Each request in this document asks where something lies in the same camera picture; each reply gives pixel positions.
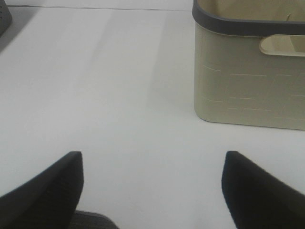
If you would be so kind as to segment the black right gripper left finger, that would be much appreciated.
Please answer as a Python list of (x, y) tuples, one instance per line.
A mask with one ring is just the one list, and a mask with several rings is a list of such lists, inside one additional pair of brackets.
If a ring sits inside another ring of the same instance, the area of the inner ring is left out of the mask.
[(69, 152), (0, 198), (2, 229), (66, 229), (83, 189), (81, 152)]

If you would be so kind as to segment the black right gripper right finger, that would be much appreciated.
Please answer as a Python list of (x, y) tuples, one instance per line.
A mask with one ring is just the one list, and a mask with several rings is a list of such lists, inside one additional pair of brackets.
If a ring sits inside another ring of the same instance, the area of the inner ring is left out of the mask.
[(225, 155), (222, 192), (238, 229), (303, 229), (305, 196), (237, 151)]

